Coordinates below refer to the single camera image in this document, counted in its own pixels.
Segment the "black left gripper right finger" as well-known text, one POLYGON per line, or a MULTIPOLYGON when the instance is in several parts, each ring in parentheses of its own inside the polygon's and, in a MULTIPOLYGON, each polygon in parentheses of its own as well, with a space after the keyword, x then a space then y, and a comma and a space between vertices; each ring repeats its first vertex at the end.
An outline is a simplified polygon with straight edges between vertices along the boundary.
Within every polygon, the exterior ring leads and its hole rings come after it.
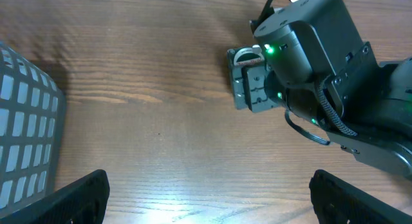
POLYGON ((410 215, 322 169, 315 171, 309 188, 320 224, 411 223, 410 215))

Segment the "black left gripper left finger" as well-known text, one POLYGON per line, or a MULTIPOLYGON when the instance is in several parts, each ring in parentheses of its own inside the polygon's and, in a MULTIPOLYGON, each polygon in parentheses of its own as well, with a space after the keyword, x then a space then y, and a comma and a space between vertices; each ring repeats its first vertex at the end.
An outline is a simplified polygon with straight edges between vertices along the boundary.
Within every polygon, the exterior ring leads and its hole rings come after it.
POLYGON ((98 169, 4 218, 4 224, 101 224, 110 193, 106 171, 98 169))

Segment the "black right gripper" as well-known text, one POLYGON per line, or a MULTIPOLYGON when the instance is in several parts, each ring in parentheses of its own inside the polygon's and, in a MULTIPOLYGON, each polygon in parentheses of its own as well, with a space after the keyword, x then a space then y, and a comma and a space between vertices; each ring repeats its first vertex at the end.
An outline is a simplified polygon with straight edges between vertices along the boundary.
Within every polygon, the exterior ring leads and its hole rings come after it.
POLYGON ((236 109, 259 113, 285 107, 285 89, 265 62, 230 65, 230 80, 236 109))

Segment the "round black red tin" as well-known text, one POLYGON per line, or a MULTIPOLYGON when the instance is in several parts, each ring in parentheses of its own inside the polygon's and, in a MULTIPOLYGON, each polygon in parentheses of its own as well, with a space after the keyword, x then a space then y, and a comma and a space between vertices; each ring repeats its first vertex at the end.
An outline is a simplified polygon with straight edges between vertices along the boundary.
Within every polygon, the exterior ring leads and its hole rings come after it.
POLYGON ((264 61, 264 56, 261 53, 254 53, 251 46, 227 50, 227 66, 229 68, 251 66, 264 61))

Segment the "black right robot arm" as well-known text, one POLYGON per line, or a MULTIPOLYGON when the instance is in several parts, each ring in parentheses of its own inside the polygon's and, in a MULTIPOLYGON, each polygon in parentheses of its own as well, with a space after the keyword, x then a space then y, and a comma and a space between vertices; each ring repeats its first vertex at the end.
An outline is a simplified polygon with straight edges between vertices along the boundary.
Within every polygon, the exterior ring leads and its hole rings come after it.
POLYGON ((227 51, 235 107, 259 113, 281 107, 326 132, 294 129, 321 145, 339 144, 356 161, 411 177, 411 59, 377 62, 365 42, 338 75, 286 88, 252 47, 227 51))

